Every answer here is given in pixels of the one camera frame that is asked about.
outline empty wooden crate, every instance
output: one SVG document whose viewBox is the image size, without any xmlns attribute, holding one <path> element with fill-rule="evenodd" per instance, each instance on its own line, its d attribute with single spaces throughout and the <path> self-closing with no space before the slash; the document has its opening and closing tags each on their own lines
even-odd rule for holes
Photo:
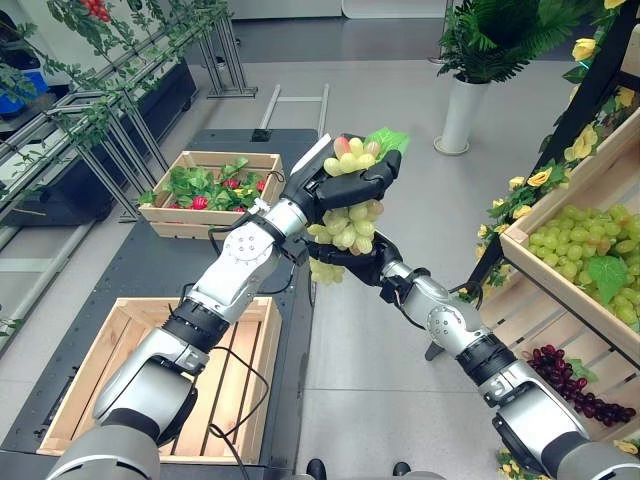
<svg viewBox="0 0 640 480">
<path fill-rule="evenodd" d="M 61 455 L 93 426 L 92 411 L 104 384 L 142 339 L 162 325 L 176 298 L 119 298 L 82 362 L 38 450 Z M 258 297 L 220 342 L 271 381 L 280 337 L 281 317 L 270 297 Z M 198 400 L 179 437 L 160 449 L 161 461 L 235 463 L 224 441 L 209 433 L 214 423 L 228 431 L 244 418 L 265 392 L 262 382 L 224 350 L 213 350 L 198 376 Z M 268 398 L 230 440 L 244 463 L 260 457 Z"/>
<path fill-rule="evenodd" d="M 616 203 L 640 213 L 640 110 L 573 171 L 568 189 L 555 189 L 500 236 L 505 257 L 551 292 L 600 334 L 640 363 L 640 335 L 533 255 L 529 236 L 565 205 L 607 209 Z"/>
<path fill-rule="evenodd" d="M 640 371 L 600 336 L 520 273 L 512 275 L 480 309 L 482 321 L 518 358 L 551 344 L 581 359 L 598 377 L 583 393 L 638 412 L 629 423 L 606 427 L 580 415 L 594 440 L 622 439 L 640 429 Z"/>
<path fill-rule="evenodd" d="M 203 167 L 212 171 L 214 177 L 217 177 L 223 166 L 233 164 L 239 157 L 244 157 L 249 161 L 242 169 L 243 173 L 257 173 L 265 179 L 266 184 L 260 198 L 272 205 L 278 200 L 280 192 L 284 188 L 284 183 L 280 180 L 284 178 L 280 155 L 275 153 L 185 151 L 180 154 L 153 189 L 154 203 L 141 205 L 140 213 L 161 237 L 207 239 L 209 227 L 213 225 L 229 226 L 238 220 L 242 213 L 169 208 L 169 205 L 175 203 L 176 200 L 172 194 L 164 190 L 164 187 L 169 183 L 171 170 L 175 167 Z M 226 235 L 226 233 L 216 233 L 214 238 L 222 240 Z"/>
</svg>

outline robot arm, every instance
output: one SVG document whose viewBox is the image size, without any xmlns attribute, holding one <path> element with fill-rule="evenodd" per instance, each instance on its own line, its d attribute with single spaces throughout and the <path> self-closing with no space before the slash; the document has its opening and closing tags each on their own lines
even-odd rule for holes
<svg viewBox="0 0 640 480">
<path fill-rule="evenodd" d="M 640 463 L 611 445 L 591 442 L 571 407 L 483 326 L 478 311 L 452 296 L 426 269 L 403 263 L 398 249 L 376 233 L 368 255 L 346 255 L 309 243 L 310 254 L 346 266 L 380 296 L 425 328 L 478 387 L 493 426 L 520 465 L 559 480 L 640 478 Z"/>
<path fill-rule="evenodd" d="M 210 350 L 287 254 L 285 240 L 327 209 L 382 198 L 400 168 L 392 151 L 367 171 L 334 178 L 323 168 L 332 153 L 325 135 L 295 165 L 280 200 L 272 208 L 258 202 L 228 235 L 184 301 L 105 385 L 94 406 L 96 427 L 67 449 L 47 480 L 159 478 L 157 447 L 175 438 L 197 399 L 187 375 L 204 370 Z"/>
</svg>

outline black table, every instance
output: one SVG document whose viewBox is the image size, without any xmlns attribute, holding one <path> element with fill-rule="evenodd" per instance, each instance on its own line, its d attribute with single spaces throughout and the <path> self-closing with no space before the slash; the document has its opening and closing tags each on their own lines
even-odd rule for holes
<svg viewBox="0 0 640 480">
<path fill-rule="evenodd" d="M 273 130 L 268 141 L 252 142 L 253 130 L 204 130 L 186 150 L 280 153 L 285 173 L 317 140 L 315 130 Z M 117 297 L 175 297 L 197 280 L 213 260 L 208 242 L 161 238 L 139 221 L 126 238 L 38 379 L 0 452 L 3 480 L 44 478 L 57 457 L 35 455 L 62 392 L 86 355 Z M 289 280 L 284 261 L 264 283 L 278 290 Z M 282 316 L 260 465 L 248 467 L 255 480 L 290 474 L 295 464 L 302 413 L 302 389 L 311 337 L 312 297 L 308 264 L 296 268 L 292 288 L 276 295 Z M 241 479 L 237 466 L 163 466 L 161 478 Z"/>
</svg>

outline fern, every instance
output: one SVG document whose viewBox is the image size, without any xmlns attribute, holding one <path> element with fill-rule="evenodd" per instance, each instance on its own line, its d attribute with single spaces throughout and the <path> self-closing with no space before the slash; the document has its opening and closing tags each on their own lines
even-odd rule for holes
<svg viewBox="0 0 640 480">
<path fill-rule="evenodd" d="M 505 82 L 562 43 L 591 10 L 580 0 L 464 0 L 449 9 L 440 40 L 443 74 L 470 83 Z"/>
</svg>

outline white plant pot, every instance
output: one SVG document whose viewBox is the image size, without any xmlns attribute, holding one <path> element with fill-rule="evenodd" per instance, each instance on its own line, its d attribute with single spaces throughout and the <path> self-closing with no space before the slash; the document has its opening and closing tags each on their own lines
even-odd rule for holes
<svg viewBox="0 0 640 480">
<path fill-rule="evenodd" d="M 471 125 L 489 85 L 453 78 L 444 131 L 433 141 L 436 150 L 445 155 L 460 155 L 469 150 Z"/>
</svg>

